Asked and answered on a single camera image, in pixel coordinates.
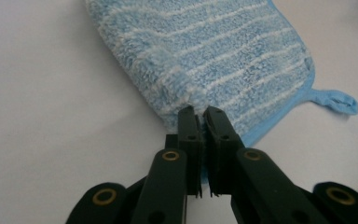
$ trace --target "striped cloth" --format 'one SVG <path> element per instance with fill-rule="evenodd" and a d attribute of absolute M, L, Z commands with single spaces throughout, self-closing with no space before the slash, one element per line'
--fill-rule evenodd
<path fill-rule="evenodd" d="M 86 2 L 103 41 L 172 133 L 180 109 L 202 114 L 212 105 L 251 145 L 313 82 L 310 54 L 268 0 Z"/>

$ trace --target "fabric loop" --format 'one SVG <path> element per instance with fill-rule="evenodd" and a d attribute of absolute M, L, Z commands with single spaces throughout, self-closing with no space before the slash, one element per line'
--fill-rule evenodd
<path fill-rule="evenodd" d="M 356 115 L 358 113 L 357 101 L 342 91 L 317 91 L 311 89 L 304 101 L 312 101 L 317 105 L 323 105 L 335 112 Z"/>

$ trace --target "metal ring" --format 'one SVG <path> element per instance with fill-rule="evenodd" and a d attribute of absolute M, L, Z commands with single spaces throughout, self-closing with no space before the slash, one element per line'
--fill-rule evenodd
<path fill-rule="evenodd" d="M 104 200 L 101 200 L 99 197 L 104 193 L 110 193 L 110 197 Z M 112 203 L 117 197 L 117 192 L 114 189 L 101 189 L 92 197 L 92 202 L 96 205 L 104 206 Z"/>
<path fill-rule="evenodd" d="M 336 201 L 337 203 L 342 203 L 345 205 L 353 205 L 356 203 L 356 199 L 353 197 L 353 195 L 344 189 L 330 187 L 326 190 L 326 193 L 330 199 Z"/>
<path fill-rule="evenodd" d="M 176 161 L 179 159 L 179 153 L 175 151 L 167 151 L 164 154 L 162 154 L 162 159 L 166 161 Z"/>
<path fill-rule="evenodd" d="M 260 153 L 253 151 L 253 150 L 248 150 L 245 153 L 243 153 L 243 156 L 251 161 L 260 161 L 261 160 L 261 155 Z"/>

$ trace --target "blue microfiber cloth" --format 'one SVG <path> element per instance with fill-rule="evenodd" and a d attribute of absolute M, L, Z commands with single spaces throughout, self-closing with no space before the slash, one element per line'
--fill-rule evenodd
<path fill-rule="evenodd" d="M 314 66 L 269 0 L 87 0 L 103 41 L 150 106 L 176 132 L 178 111 L 226 111 L 246 146 L 295 105 L 344 114 L 357 102 L 311 88 Z"/>

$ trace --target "white surface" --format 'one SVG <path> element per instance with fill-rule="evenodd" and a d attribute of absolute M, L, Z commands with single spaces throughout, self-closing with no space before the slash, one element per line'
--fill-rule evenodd
<path fill-rule="evenodd" d="M 358 0 L 275 3 L 310 48 L 314 87 L 358 100 Z M 146 175 L 165 133 L 83 1 L 0 0 L 0 223 L 64 223 L 89 188 Z M 358 189 L 358 116 L 300 105 L 255 147 L 305 189 Z M 187 208 L 189 224 L 236 223 L 228 197 Z"/>

